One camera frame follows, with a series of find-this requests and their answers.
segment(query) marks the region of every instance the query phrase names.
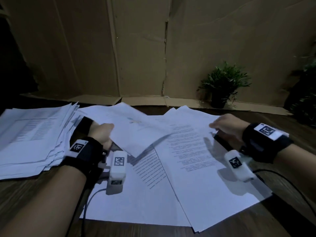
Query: table surface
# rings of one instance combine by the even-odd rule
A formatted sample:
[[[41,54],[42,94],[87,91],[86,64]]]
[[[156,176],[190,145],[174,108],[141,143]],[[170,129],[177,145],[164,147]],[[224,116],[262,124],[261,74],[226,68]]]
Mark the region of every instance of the table surface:
[[[40,108],[65,105],[67,102],[13,98],[5,108]],[[136,107],[147,115],[162,115],[170,107]],[[316,154],[316,130],[299,124],[290,116],[280,116],[247,111],[224,111],[199,109],[213,115],[232,113],[248,122],[263,122],[290,133],[300,147]],[[279,170],[271,164],[252,163],[251,168]],[[58,167],[27,179],[0,181],[0,229],[53,177]],[[299,229],[315,233],[316,218],[308,205],[286,180],[272,173],[260,173],[274,195],[261,203],[235,214],[201,233],[193,232],[191,227],[158,226],[132,223],[115,223],[86,220],[86,236],[291,236]],[[75,220],[69,236],[80,236],[81,220]]]

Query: black plant pot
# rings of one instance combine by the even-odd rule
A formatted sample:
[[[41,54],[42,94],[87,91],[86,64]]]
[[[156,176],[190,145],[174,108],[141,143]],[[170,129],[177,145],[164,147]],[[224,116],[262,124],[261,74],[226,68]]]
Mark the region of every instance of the black plant pot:
[[[211,99],[211,106],[218,109],[224,108],[229,96],[230,96],[229,94],[213,92],[212,99]]]

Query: green leaves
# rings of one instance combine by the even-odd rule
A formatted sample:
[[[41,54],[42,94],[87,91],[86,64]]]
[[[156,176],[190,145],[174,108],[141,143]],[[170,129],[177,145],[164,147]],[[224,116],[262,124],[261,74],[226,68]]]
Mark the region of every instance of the green leaves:
[[[248,87],[247,73],[243,73],[240,67],[236,65],[230,66],[227,62],[223,63],[222,67],[215,67],[207,78],[201,81],[199,89],[206,89],[208,92],[223,92],[233,95],[232,99],[235,101],[237,92],[234,92],[239,87]]]

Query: cable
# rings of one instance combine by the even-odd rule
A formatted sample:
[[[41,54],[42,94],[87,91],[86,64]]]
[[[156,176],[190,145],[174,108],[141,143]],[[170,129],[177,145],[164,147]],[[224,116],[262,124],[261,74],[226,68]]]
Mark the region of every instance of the cable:
[[[84,222],[85,222],[85,220],[86,220],[86,213],[87,213],[87,208],[88,208],[88,206],[89,206],[89,204],[90,204],[90,202],[91,202],[91,200],[92,200],[92,198],[97,194],[97,193],[99,193],[99,192],[101,192],[101,191],[106,191],[106,188],[105,189],[101,189],[101,190],[98,190],[97,192],[95,192],[92,196],[91,196],[91,198],[90,198],[90,200],[89,200],[89,196],[87,197],[87,200],[86,200],[86,203],[85,203],[85,205],[84,205],[84,211],[83,211],[83,218],[82,218],[82,222],[81,222],[81,237],[85,237],[85,228],[84,228]]]
[[[274,173],[274,174],[282,177],[283,179],[285,179],[288,183],[290,183],[290,185],[293,186],[293,188],[302,196],[303,200],[310,207],[311,211],[313,212],[314,216],[316,217],[316,212],[313,209],[313,207],[311,206],[311,204],[307,201],[306,197],[302,194],[302,192],[291,181],[289,181],[286,177],[284,177],[283,175],[281,175],[278,172],[275,172],[273,170],[258,169],[258,170],[253,171],[253,173],[255,174],[255,173],[258,173],[258,172],[262,172],[262,171],[267,171],[267,172]]]

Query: forearm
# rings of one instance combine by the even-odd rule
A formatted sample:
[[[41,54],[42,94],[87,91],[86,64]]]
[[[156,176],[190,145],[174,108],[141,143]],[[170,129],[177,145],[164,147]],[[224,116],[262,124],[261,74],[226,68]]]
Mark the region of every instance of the forearm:
[[[86,177],[79,170],[62,166],[0,236],[65,236],[85,182]]]
[[[292,144],[278,153],[273,162],[297,187],[316,201],[316,156]]]

